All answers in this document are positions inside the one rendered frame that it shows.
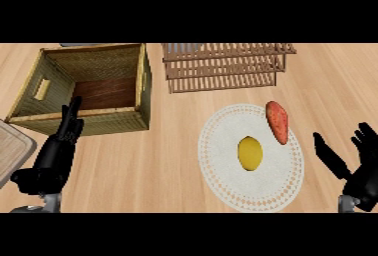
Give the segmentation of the brown wooden tiered shelf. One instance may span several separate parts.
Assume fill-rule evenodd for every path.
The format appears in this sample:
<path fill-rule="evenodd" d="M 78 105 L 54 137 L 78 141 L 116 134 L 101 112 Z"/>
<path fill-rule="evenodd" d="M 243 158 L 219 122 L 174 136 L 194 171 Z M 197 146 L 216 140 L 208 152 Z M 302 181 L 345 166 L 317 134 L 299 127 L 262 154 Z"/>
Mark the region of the brown wooden tiered shelf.
<path fill-rule="evenodd" d="M 274 86 L 295 53 L 290 43 L 163 43 L 169 92 Z"/>

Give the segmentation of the pale wooden cutting board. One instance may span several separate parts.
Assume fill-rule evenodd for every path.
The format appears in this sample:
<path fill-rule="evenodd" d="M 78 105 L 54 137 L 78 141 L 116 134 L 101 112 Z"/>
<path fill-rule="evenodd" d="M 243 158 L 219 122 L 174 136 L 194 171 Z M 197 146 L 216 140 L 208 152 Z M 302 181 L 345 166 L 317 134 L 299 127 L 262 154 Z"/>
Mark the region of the pale wooden cutting board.
<path fill-rule="evenodd" d="M 0 119 L 0 188 L 36 149 L 36 142 Z"/>

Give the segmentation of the yellow lemon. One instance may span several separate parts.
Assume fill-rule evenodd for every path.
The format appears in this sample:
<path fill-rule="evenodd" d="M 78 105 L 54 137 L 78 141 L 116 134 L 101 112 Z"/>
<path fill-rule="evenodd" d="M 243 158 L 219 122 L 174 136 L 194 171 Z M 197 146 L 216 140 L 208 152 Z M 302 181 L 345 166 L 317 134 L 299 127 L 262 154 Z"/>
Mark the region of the yellow lemon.
<path fill-rule="evenodd" d="M 242 168 L 253 171 L 262 160 L 262 148 L 255 138 L 246 136 L 237 144 L 237 159 Z"/>

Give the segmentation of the square wicker basket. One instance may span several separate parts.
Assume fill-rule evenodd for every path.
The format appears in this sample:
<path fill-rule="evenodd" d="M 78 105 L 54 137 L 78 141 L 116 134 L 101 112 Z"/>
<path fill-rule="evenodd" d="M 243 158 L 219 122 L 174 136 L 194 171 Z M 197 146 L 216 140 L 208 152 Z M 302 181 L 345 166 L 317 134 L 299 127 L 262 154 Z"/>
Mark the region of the square wicker basket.
<path fill-rule="evenodd" d="M 42 48 L 5 122 L 50 135 L 60 124 L 61 107 L 79 98 L 85 136 L 144 131 L 150 91 L 143 43 Z"/>

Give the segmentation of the white round placemat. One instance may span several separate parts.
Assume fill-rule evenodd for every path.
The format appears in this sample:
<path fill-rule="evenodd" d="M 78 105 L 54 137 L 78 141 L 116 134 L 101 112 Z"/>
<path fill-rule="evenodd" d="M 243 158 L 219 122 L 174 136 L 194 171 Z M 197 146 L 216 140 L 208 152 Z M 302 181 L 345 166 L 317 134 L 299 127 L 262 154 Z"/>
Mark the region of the white round placemat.
<path fill-rule="evenodd" d="M 197 139 L 197 163 L 218 199 L 240 212 L 277 212 L 295 199 L 304 158 L 292 132 L 278 142 L 265 110 L 252 104 L 221 108 Z"/>

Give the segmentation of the orange sweet potato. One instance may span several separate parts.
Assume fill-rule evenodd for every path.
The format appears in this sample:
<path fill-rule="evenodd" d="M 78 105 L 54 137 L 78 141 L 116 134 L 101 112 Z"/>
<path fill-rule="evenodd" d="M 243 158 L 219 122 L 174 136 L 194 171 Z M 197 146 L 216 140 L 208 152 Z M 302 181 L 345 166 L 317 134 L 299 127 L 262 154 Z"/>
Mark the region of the orange sweet potato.
<path fill-rule="evenodd" d="M 287 114 L 277 102 L 270 101 L 265 104 L 265 118 L 270 130 L 277 142 L 284 145 L 287 143 Z"/>

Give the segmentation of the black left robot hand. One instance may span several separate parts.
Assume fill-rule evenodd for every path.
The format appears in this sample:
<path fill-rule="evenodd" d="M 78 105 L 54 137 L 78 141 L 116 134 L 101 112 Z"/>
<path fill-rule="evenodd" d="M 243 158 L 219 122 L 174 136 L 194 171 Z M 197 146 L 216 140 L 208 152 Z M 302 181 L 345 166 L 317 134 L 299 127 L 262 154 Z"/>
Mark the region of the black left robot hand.
<path fill-rule="evenodd" d="M 78 118 L 82 98 L 76 96 L 61 106 L 61 120 L 55 130 L 42 144 L 30 168 L 19 169 L 10 176 L 19 192 L 27 195 L 57 194 L 66 184 L 75 144 L 81 136 L 84 120 Z"/>

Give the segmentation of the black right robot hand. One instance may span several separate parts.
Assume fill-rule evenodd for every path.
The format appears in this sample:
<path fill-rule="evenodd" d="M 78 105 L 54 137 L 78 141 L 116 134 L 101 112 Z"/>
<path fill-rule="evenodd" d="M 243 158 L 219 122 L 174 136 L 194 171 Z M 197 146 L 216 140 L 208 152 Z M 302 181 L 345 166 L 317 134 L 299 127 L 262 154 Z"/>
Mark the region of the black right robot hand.
<path fill-rule="evenodd" d="M 354 207 L 370 212 L 378 204 L 378 133 L 366 122 L 358 124 L 351 143 L 358 152 L 360 165 L 349 171 L 345 161 L 327 146 L 321 135 L 314 132 L 314 152 L 318 160 L 337 179 L 345 180 L 340 195 L 349 195 L 360 200 Z"/>

